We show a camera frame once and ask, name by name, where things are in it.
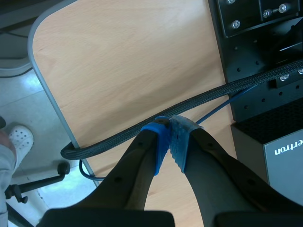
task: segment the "screw hole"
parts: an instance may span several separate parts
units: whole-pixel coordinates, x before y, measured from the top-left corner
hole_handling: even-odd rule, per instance
[[[256,182],[254,180],[252,180],[252,179],[248,179],[247,183],[250,184],[251,186],[256,185]]]
[[[120,183],[120,182],[122,181],[122,177],[117,176],[117,177],[114,179],[114,181],[115,181],[116,183]]]

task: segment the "wooden table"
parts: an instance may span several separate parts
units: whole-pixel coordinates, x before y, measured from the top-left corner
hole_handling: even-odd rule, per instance
[[[34,24],[29,55],[71,140],[85,147],[225,83],[207,0],[64,1]],[[195,121],[227,97],[183,113]],[[203,123],[235,157],[230,107]],[[106,175],[131,141],[89,158]],[[197,201],[168,154],[147,210],[202,226]]]

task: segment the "shoe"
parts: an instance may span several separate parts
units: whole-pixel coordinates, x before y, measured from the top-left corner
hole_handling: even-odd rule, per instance
[[[34,144],[34,136],[32,132],[22,125],[15,126],[10,134],[9,139],[16,148],[16,165],[15,170],[19,167],[24,157],[28,154]]]

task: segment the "blue gripper pad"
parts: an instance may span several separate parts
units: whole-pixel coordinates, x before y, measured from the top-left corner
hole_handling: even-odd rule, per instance
[[[148,123],[147,125],[141,128],[143,130],[151,130],[158,134],[158,148],[157,148],[157,156],[156,156],[156,173],[155,176],[158,175],[160,167],[162,165],[163,159],[169,149],[170,145],[170,131],[171,124],[167,127],[165,124],[161,123],[161,120],[165,120],[169,122],[168,117],[156,117],[154,122]]]
[[[176,164],[180,167],[181,172],[184,173],[189,135],[193,130],[202,127],[192,122],[186,117],[177,115],[172,116],[172,118],[170,119],[170,124],[170,152]]]

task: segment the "table edge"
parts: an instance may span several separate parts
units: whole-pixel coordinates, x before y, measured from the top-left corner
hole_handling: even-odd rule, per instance
[[[33,49],[34,35],[35,35],[35,32],[36,32],[37,28],[41,24],[41,22],[45,18],[47,18],[49,15],[51,15],[51,14],[57,12],[58,10],[60,10],[60,9],[62,9],[64,7],[66,7],[66,6],[74,3],[75,1],[77,1],[77,0],[63,0],[63,1],[59,2],[59,3],[57,3],[56,5],[50,7],[49,9],[47,9],[45,12],[43,12],[35,20],[35,22],[33,23],[32,27],[30,29],[29,35],[28,35],[27,51],[28,51],[28,58],[29,58],[29,60],[30,60],[30,62],[32,64],[32,66],[33,66],[33,70],[36,73],[36,75],[37,75],[37,77],[38,77],[38,79],[39,79],[39,81],[40,81],[40,83],[41,83],[41,85],[42,85],[42,87],[43,87],[43,89],[44,89],[44,91],[45,91],[45,93],[46,93],[49,101],[51,102],[51,104],[52,104],[52,106],[53,106],[56,114],[58,115],[58,117],[59,117],[59,119],[60,119],[60,121],[61,121],[61,123],[62,123],[62,125],[63,125],[63,127],[65,129],[65,131],[67,132],[67,135],[69,136],[69,138],[70,138],[72,144],[74,145],[74,147],[75,148],[79,148],[79,145],[78,145],[78,143],[77,143],[77,141],[76,141],[76,139],[75,139],[75,137],[74,137],[74,135],[73,135],[70,127],[68,126],[68,124],[67,124],[67,122],[66,122],[66,120],[65,120],[65,118],[64,118],[64,116],[63,116],[63,114],[62,114],[62,112],[61,112],[61,110],[60,110],[60,108],[58,106],[58,104],[56,103],[56,101],[55,101],[55,99],[54,99],[54,97],[53,97],[53,95],[52,95],[49,87],[47,86],[46,81],[44,80],[44,78],[43,78],[43,76],[42,76],[42,74],[41,74],[41,72],[40,72],[40,70],[38,68],[38,65],[37,65],[37,63],[35,61],[35,58],[34,58],[34,49]],[[90,175],[93,175],[94,172],[93,172],[92,168],[90,167],[87,159],[83,159],[82,161],[83,161],[83,164],[86,167],[88,173]],[[96,186],[99,185],[98,181],[94,181],[94,183],[95,183]]]

